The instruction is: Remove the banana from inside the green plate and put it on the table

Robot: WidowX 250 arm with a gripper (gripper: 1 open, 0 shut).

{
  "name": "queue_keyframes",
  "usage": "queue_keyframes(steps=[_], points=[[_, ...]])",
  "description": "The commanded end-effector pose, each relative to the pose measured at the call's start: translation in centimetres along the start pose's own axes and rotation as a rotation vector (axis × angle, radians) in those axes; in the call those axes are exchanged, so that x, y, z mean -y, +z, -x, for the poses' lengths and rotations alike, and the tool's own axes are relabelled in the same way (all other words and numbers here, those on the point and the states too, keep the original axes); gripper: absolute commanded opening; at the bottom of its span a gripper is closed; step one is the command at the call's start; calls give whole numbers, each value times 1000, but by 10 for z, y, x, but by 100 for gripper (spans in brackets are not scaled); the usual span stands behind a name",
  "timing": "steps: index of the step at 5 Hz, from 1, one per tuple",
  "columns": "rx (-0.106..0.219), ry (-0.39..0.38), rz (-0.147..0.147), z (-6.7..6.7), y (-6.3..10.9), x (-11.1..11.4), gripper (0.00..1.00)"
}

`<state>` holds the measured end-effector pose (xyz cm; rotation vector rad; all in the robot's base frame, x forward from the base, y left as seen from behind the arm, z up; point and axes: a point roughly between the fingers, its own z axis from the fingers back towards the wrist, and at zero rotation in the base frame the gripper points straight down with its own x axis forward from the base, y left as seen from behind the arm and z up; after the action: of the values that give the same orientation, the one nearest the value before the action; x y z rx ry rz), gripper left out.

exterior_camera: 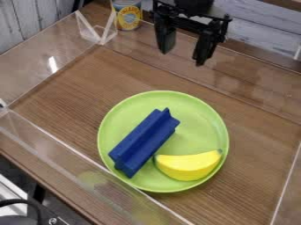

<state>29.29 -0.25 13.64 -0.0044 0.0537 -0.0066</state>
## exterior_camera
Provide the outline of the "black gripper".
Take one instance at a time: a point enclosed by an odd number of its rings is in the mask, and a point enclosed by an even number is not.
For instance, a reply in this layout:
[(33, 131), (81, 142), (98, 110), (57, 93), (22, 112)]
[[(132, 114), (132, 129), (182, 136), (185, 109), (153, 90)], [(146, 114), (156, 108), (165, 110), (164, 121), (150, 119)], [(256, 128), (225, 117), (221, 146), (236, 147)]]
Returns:
[[(212, 24), (220, 26), (203, 24), (195, 18), (208, 18)], [(233, 17), (215, 5), (215, 0), (153, 0), (152, 19), (158, 48), (164, 54), (176, 46), (176, 28), (193, 31), (200, 36), (193, 59), (203, 66), (224, 41), (223, 30), (228, 30)]]

